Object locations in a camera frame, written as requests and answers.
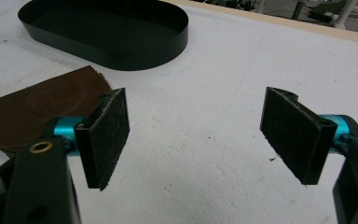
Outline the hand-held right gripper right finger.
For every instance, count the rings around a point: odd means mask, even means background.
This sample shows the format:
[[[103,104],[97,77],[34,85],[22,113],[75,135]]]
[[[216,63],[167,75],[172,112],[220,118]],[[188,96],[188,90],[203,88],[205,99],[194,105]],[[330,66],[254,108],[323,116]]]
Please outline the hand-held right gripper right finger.
[[[351,133],[341,115],[317,115],[290,91],[266,88],[260,131],[303,185],[319,182],[326,157]]]

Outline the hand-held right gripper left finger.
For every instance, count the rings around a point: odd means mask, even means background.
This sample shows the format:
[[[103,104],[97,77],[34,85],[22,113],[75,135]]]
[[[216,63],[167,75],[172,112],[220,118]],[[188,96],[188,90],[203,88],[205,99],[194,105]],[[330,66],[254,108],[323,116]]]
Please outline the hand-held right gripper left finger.
[[[59,118],[53,135],[67,144],[70,155],[79,155],[90,189],[104,190],[116,169],[130,133],[126,90],[109,91],[87,116]]]

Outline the white metal stand leg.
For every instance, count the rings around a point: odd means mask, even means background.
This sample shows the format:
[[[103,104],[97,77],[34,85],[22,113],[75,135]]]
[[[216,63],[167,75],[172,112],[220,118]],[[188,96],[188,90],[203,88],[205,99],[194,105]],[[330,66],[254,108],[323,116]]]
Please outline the white metal stand leg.
[[[332,18],[332,25],[335,28],[338,28],[341,30],[346,29],[345,21],[349,17],[351,11],[353,10],[353,8],[355,7],[355,5],[358,2],[358,0],[345,0],[345,1],[346,1],[346,3],[343,6],[343,8],[341,9],[341,12],[339,13],[339,15],[334,16]]]

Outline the black oval tray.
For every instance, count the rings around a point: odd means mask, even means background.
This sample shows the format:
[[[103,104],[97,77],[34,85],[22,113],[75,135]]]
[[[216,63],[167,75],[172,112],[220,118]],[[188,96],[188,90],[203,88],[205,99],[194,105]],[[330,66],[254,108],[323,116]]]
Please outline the black oval tray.
[[[168,63],[188,42],[187,14],[161,0],[31,0],[18,17],[32,39],[120,71]]]

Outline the brown leather pouch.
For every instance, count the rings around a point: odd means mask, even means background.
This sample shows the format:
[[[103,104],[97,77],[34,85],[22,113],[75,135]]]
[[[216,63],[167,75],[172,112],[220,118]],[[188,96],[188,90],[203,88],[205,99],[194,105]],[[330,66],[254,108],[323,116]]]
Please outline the brown leather pouch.
[[[104,76],[85,66],[0,97],[0,150],[12,157],[40,138],[50,119],[90,115],[109,91]]]

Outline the white foam mat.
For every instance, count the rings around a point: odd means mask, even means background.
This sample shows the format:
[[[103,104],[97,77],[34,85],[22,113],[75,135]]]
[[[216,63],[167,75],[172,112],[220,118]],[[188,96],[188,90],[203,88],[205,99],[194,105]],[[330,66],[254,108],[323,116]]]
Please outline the white foam mat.
[[[318,114],[358,116],[354,42],[185,1],[186,50],[162,66],[104,70],[127,93],[131,132],[104,190],[69,160],[82,224],[337,224],[343,158],[301,184],[259,125],[266,89]]]

